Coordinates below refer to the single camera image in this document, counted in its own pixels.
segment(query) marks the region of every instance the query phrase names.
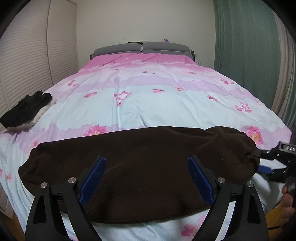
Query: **green curtain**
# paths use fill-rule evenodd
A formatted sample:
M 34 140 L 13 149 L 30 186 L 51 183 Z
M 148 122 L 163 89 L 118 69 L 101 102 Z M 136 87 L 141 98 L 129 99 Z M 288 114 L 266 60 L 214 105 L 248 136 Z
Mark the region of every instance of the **green curtain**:
M 290 86 L 290 90 L 288 92 L 288 101 L 287 106 L 284 112 L 284 115 L 282 117 L 283 122 L 285 125 L 292 129 L 293 124 L 296 124 L 296 74 L 295 74 L 295 67 L 296 67 L 296 44 L 294 42 L 294 63 L 293 63 L 293 81 Z
M 214 69 L 271 108 L 280 70 L 280 45 L 272 10 L 262 0 L 213 0 Z

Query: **bed sheet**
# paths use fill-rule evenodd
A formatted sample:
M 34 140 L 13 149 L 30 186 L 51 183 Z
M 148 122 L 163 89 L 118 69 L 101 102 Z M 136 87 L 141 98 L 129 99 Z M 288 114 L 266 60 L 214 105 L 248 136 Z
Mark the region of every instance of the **bed sheet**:
M 233 127 L 264 149 L 289 142 L 291 135 L 279 117 L 247 90 L 181 55 L 98 56 L 47 92 L 57 102 L 31 130 L 0 135 L 0 182 L 23 230 L 34 197 L 17 171 L 39 143 L 162 125 Z M 281 167 L 275 160 L 266 164 Z M 252 181 L 269 210 L 280 197 L 281 186 L 257 174 Z M 231 203 L 217 240 L 225 235 L 233 207 Z M 191 240 L 207 212 L 167 222 L 94 226 L 103 240 Z M 66 214 L 63 220 L 75 240 Z

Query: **wooden floor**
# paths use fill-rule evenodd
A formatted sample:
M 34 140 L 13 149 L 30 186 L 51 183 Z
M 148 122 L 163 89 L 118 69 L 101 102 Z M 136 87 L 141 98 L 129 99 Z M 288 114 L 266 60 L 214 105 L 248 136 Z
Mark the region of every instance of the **wooden floor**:
M 269 213 L 265 215 L 267 227 L 275 227 L 279 225 L 278 219 L 280 215 L 280 208 L 281 208 L 281 205 L 278 206 L 276 209 L 271 210 Z M 9 228 L 10 232 L 13 234 L 13 236 L 18 241 L 24 241 L 25 235 L 24 235 L 24 232 L 22 231 L 22 228 L 17 219 L 17 216 L 13 214 L 13 219 L 10 219 L 1 212 L 0 212 L 0 216 L 4 221 L 4 223 L 6 224 L 6 226 Z M 280 232 L 281 232 L 281 229 L 274 229 L 274 230 L 268 231 L 269 241 L 274 241 L 276 237 L 280 234 Z

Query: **metal screw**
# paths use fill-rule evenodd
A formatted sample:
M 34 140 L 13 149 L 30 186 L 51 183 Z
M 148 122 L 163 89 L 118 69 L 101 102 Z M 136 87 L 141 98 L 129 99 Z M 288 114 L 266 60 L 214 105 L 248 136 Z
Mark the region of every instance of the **metal screw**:
M 225 179 L 222 178 L 222 177 L 219 177 L 217 180 L 218 180 L 218 182 L 220 182 L 220 183 L 224 183 L 224 182 L 225 182 Z
M 252 187 L 254 187 L 254 184 L 253 184 L 252 182 L 247 182 L 247 186 L 248 186 L 249 188 L 252 188 Z
M 47 183 L 41 183 L 40 187 L 41 188 L 46 188 L 47 187 Z
M 68 179 L 68 182 L 69 183 L 74 183 L 74 182 L 76 182 L 76 178 L 71 177 L 71 178 Z

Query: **brown garment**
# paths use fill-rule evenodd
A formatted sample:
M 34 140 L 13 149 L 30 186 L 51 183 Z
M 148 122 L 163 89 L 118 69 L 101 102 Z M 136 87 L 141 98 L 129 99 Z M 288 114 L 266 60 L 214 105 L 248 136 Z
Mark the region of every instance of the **brown garment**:
M 258 168 L 255 148 L 245 133 L 233 128 L 160 126 L 41 143 L 18 172 L 35 195 L 42 182 L 64 183 L 101 155 L 107 169 L 84 205 L 90 221 L 147 222 L 208 207 L 188 172 L 190 156 L 196 155 L 217 177 L 243 184 Z

